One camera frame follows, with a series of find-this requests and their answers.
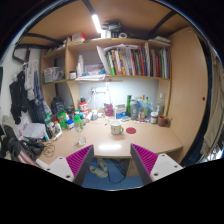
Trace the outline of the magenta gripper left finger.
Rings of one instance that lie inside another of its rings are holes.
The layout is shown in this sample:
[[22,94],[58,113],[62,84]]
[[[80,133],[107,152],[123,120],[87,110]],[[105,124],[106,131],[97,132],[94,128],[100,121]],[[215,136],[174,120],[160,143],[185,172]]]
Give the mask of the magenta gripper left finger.
[[89,145],[68,157],[58,157],[45,170],[81,186],[93,155],[94,147]]

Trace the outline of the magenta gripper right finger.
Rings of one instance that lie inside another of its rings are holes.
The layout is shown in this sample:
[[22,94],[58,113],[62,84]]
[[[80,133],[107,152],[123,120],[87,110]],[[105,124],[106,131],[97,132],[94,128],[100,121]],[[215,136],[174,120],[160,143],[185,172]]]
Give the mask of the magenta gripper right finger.
[[182,167],[167,154],[162,153],[157,155],[136,144],[130,146],[130,153],[144,185],[182,169]]

